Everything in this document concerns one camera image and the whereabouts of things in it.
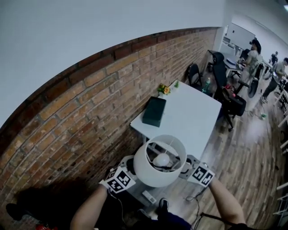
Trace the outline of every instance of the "black office chair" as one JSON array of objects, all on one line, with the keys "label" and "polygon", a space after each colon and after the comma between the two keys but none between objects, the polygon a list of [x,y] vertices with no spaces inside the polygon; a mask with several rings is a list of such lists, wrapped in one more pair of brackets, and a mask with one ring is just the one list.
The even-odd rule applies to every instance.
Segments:
[{"label": "black office chair", "polygon": [[244,58],[244,60],[246,60],[248,58],[248,53],[249,52],[250,52],[249,49],[243,50],[241,55],[240,55],[240,58]]},{"label": "black office chair", "polygon": [[[236,94],[235,97],[233,97],[224,87],[227,85],[227,78],[226,78],[226,71],[225,71],[225,64],[224,64],[224,56],[223,54],[216,52],[213,54],[213,74],[216,80],[217,84],[217,90],[215,93],[214,98],[221,102],[222,104],[222,113],[227,119],[228,123],[230,124],[231,128],[229,131],[233,129],[233,124],[230,118],[230,115],[233,116],[233,118],[237,116],[242,116],[245,107],[246,107],[246,101],[238,96],[236,92],[239,92],[239,90],[236,90],[234,93]],[[238,81],[240,83],[240,86],[244,85],[248,87],[248,85],[242,81]]]},{"label": "black office chair", "polygon": [[186,75],[189,80],[189,85],[199,91],[202,91],[202,75],[199,72],[197,64],[192,63],[186,70]]}]

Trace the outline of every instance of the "white lamp shade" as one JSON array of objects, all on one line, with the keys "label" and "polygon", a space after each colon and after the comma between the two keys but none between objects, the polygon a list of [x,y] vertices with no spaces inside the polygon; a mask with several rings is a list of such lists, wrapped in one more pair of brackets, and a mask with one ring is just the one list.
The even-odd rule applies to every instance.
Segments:
[{"label": "white lamp shade", "polygon": [[[171,153],[180,158],[181,166],[173,172],[161,172],[155,169],[147,159],[147,146],[149,143],[156,142],[162,147],[170,147]],[[164,187],[174,182],[180,175],[183,166],[187,160],[187,154],[184,145],[179,139],[171,135],[161,135],[150,139],[142,145],[134,157],[134,170],[139,180],[151,187]]]}]

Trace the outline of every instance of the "light bulb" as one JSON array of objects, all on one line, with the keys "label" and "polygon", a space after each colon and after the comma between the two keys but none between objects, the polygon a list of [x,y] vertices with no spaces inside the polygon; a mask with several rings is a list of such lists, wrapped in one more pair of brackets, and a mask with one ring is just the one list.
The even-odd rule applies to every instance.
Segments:
[{"label": "light bulb", "polygon": [[158,167],[164,167],[169,164],[170,158],[166,153],[160,153],[154,160],[153,164]]}]

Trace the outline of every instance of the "red object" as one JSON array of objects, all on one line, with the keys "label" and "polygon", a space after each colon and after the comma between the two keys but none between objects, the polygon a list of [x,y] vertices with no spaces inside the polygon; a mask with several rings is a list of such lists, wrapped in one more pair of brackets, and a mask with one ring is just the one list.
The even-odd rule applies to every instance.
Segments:
[{"label": "red object", "polygon": [[45,227],[44,225],[36,225],[36,230],[58,230],[57,227],[50,229],[49,227]]}]

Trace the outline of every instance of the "dark green box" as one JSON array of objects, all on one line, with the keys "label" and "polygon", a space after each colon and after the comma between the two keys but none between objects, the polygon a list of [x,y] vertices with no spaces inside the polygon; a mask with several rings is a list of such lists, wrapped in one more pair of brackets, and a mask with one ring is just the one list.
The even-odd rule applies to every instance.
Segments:
[{"label": "dark green box", "polygon": [[144,124],[160,127],[165,105],[165,99],[151,97],[143,114],[142,122]]}]

